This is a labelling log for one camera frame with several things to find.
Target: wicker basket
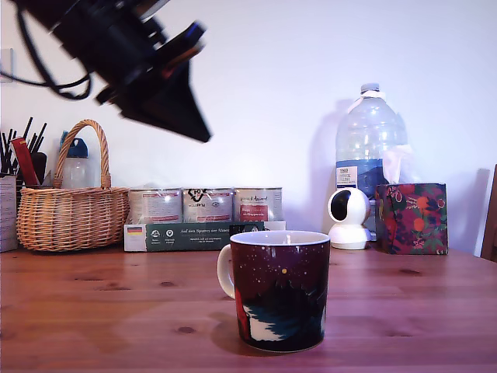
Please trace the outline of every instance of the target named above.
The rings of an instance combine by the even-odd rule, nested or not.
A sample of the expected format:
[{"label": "wicker basket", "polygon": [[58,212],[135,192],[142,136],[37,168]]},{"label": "wicker basket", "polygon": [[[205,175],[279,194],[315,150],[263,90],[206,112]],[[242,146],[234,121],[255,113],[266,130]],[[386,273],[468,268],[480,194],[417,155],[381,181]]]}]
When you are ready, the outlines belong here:
[{"label": "wicker basket", "polygon": [[[84,127],[95,129],[101,152],[100,188],[60,189],[69,146]],[[61,146],[54,177],[55,189],[21,191],[17,235],[27,249],[68,251],[91,249],[123,239],[123,225],[130,210],[127,188],[111,188],[109,150],[102,128],[94,120],[82,120]]]}]

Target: bottle cap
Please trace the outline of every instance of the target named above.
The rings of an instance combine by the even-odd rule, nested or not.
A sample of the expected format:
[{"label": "bottle cap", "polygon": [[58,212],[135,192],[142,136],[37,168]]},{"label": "bottle cap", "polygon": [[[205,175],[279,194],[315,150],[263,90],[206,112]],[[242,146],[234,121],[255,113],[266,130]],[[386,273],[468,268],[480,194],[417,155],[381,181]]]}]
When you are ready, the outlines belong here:
[{"label": "bottle cap", "polygon": [[362,84],[360,87],[360,94],[362,95],[366,91],[377,91],[380,92],[380,85],[378,83],[366,83]]},{"label": "bottle cap", "polygon": [[[64,144],[65,137],[68,135],[64,131],[61,137],[61,146]],[[82,138],[75,138],[69,147],[68,158],[88,158],[88,147]]]}]

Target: plastic water bottle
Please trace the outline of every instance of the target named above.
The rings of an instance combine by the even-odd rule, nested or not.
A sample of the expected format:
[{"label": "plastic water bottle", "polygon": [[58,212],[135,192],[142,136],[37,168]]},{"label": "plastic water bottle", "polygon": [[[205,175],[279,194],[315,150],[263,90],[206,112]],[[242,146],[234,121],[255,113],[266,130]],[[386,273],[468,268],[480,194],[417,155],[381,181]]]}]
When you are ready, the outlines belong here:
[{"label": "plastic water bottle", "polygon": [[[359,188],[374,204],[376,185],[387,183],[383,176],[383,152],[407,144],[407,133],[377,83],[363,85],[360,93],[337,131],[336,187]],[[375,237],[374,206],[371,211],[365,226]]]},{"label": "plastic water bottle", "polygon": [[[68,132],[64,131],[61,145]],[[62,188],[78,189],[96,187],[96,170],[88,158],[88,147],[82,138],[75,138],[69,147],[62,170]]]}]

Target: red object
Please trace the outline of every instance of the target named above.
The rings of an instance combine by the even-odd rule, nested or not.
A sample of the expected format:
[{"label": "red object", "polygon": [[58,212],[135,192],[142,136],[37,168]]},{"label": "red object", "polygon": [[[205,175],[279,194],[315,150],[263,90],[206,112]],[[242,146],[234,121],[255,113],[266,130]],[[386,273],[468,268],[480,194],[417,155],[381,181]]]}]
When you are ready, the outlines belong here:
[{"label": "red object", "polygon": [[14,150],[14,154],[16,155],[17,162],[19,163],[21,172],[23,173],[24,183],[27,186],[40,185],[34,171],[33,161],[31,160],[31,154],[26,140],[24,138],[14,138],[12,140],[12,148]]},{"label": "red object", "polygon": [[447,254],[445,184],[388,184],[376,188],[376,233],[390,254]]},{"label": "red object", "polygon": [[245,310],[243,309],[242,295],[240,291],[235,289],[235,301],[236,301],[236,315],[241,324],[240,333],[246,340],[250,339],[250,322]]}]

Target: floral gift bag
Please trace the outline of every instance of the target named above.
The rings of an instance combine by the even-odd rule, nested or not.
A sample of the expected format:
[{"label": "floral gift bag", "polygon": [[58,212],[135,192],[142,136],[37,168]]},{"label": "floral gift bag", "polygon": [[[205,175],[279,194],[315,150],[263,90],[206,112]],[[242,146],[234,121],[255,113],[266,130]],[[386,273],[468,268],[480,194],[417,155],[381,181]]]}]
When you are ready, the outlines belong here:
[{"label": "floral gift bag", "polygon": [[445,184],[378,185],[377,240],[390,254],[447,254]]}]

